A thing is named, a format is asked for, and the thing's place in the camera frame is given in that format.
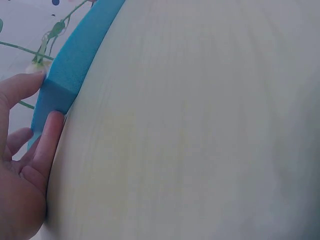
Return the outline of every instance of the green plant stem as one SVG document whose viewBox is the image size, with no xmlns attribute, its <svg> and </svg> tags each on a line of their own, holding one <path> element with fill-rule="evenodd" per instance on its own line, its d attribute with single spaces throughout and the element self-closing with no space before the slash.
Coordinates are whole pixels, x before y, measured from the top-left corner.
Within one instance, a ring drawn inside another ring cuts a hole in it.
<svg viewBox="0 0 320 240">
<path fill-rule="evenodd" d="M 24 47 L 22 47 L 22 46 L 14 45 L 14 44 L 11 44 L 11 43 L 8 43 L 8 42 L 0 41 L 0 45 L 5 45 L 5 46 L 8 46 L 8 47 L 20 49 L 20 50 L 22 50 L 22 51 L 25 51 L 25 52 L 28 52 L 28 53 L 37 55 L 37 56 L 42 57 L 42 58 L 45 58 L 45 59 L 49 59 L 49 60 L 53 60 L 53 59 L 54 59 L 54 58 L 51 57 L 51 56 L 43 55 L 43 54 L 38 53 L 38 52 L 36 52 L 36 51 L 32 51 L 32 50 L 29 50 L 29 49 L 24 48 Z"/>
<path fill-rule="evenodd" d="M 78 10 L 78 8 L 80 8 L 86 2 L 88 2 L 88 0 L 84 0 L 82 3 L 80 3 L 78 6 L 76 6 L 75 9 L 73 9 L 64 19 L 62 19 L 62 21 L 64 22 L 65 20 L 67 20 L 75 11 Z"/>
<path fill-rule="evenodd" d="M 32 105 L 30 105 L 30 104 L 28 104 L 28 103 L 26 103 L 26 102 L 24 102 L 24 101 L 19 101 L 19 104 L 21 104 L 21 105 L 23 105 L 23 106 L 25 106 L 25 107 L 27 107 L 27 108 L 29 108 L 29 109 L 32 109 L 32 110 L 35 109 L 34 106 L 32 106 Z"/>
</svg>

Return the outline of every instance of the blue dot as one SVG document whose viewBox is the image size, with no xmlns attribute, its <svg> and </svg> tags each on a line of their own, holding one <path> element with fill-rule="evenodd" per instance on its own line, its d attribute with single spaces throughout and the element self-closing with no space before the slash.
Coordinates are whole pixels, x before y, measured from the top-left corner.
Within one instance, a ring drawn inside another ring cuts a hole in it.
<svg viewBox="0 0 320 240">
<path fill-rule="evenodd" d="M 55 6 L 59 5 L 59 3 L 60 3 L 60 0 L 52 0 L 52 4 Z"/>
</svg>

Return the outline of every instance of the pale yellow surface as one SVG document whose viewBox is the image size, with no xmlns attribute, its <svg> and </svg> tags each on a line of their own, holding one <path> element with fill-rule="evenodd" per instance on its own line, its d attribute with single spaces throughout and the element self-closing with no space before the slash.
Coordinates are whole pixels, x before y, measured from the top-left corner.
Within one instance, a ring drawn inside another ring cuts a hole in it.
<svg viewBox="0 0 320 240">
<path fill-rule="evenodd" d="M 69 113 L 44 239 L 317 239 L 316 7 L 127 0 Z"/>
</svg>

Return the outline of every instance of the blue foam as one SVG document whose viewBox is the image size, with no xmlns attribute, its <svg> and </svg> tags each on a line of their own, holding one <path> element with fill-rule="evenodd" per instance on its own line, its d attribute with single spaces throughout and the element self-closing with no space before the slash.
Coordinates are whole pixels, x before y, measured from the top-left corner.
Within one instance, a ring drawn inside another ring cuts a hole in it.
<svg viewBox="0 0 320 240">
<path fill-rule="evenodd" d="M 35 105 L 28 149 L 42 134 L 51 111 L 66 114 L 76 99 L 89 67 L 125 0 L 98 0 L 54 59 Z"/>
</svg>

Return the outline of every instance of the skin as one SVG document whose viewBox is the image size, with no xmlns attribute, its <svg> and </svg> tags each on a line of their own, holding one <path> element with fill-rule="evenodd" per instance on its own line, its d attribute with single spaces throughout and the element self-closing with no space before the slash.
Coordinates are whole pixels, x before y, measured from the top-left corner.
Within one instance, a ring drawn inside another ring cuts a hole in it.
<svg viewBox="0 0 320 240">
<path fill-rule="evenodd" d="M 33 132 L 22 128 L 8 135 L 10 109 L 35 94 L 44 76 L 43 72 L 18 74 L 0 82 L 0 239 L 31 238 L 46 216 L 48 178 L 64 115 L 49 114 L 42 136 L 19 161 L 12 157 Z"/>
</svg>

